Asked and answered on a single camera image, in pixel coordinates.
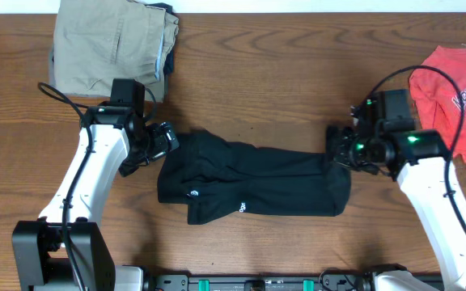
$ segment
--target white wall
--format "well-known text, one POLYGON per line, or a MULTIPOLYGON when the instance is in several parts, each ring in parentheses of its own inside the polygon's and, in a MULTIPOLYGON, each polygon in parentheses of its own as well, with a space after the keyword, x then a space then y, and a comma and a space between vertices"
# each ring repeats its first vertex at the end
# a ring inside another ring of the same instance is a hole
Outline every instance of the white wall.
MULTIPOLYGON (((171 4, 177 13, 466 12, 466 0, 152 0, 149 2, 171 4)), ((59 3, 60 0, 0 0, 0 14, 57 13, 59 3)))

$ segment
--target wooden table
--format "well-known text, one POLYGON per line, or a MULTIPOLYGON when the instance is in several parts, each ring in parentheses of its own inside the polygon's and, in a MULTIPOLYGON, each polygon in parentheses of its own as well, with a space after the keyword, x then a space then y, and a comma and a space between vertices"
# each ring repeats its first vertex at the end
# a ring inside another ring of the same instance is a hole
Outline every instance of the wooden table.
MULTIPOLYGON (((73 110, 36 89, 48 80, 54 24, 55 15, 0 15, 0 290, 18 288, 15 223, 48 204, 78 143, 73 110)), ((228 141, 322 152, 327 124, 349 124, 350 105, 384 75, 422 63, 438 44, 462 43, 464 14, 181 15, 176 72, 156 119, 228 141)), ((388 89, 407 87, 406 78, 388 89)), ((184 205, 157 201, 161 166, 115 179, 102 221, 115 264, 192 274, 319 274, 383 263, 438 271, 416 213, 383 176, 353 174, 339 217, 234 213, 188 226, 184 205)))

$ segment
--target dark garment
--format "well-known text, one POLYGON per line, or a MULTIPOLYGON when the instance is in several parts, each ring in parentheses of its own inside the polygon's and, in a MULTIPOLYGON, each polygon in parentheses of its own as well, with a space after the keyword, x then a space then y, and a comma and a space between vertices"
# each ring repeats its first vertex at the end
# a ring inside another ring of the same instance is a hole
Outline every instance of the dark garment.
POLYGON ((187 204, 191 225, 234 211, 336 216, 350 196, 350 172, 326 154, 257 149, 208 132, 178 139, 159 174, 158 200, 187 204))
MULTIPOLYGON (((172 9, 171 5, 168 5, 166 3, 155 3, 155 4, 149 4, 148 6, 153 6, 153 7, 158 7, 158 8, 164 8, 164 10, 171 15, 174 15, 174 10, 172 9)), ((168 78, 166 77, 167 75, 171 74, 174 71, 174 49, 172 49, 168 55, 167 59, 165 60, 165 66, 163 67, 163 73, 165 74, 165 82, 167 82, 168 78)))

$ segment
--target folded gray cloth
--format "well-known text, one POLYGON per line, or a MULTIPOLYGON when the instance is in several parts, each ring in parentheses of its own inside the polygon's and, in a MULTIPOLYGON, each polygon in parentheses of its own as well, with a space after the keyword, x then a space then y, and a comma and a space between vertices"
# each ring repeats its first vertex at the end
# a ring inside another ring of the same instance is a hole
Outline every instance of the folded gray cloth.
POLYGON ((110 96, 114 78, 134 78, 162 101, 178 21, 162 8, 126 0, 62 0, 50 78, 59 91, 84 96, 110 96))

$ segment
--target red shirt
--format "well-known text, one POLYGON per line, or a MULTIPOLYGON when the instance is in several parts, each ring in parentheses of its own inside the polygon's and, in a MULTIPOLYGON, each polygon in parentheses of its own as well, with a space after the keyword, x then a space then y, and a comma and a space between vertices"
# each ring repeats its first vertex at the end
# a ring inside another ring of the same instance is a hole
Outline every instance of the red shirt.
MULTIPOLYGON (((462 90, 465 120, 455 156, 461 154, 466 163, 466 48, 438 46, 423 65, 439 68, 449 74, 462 90)), ((438 130, 447 147, 450 147, 460 117, 459 102, 451 84, 435 72, 415 70, 409 85, 422 127, 438 130)))

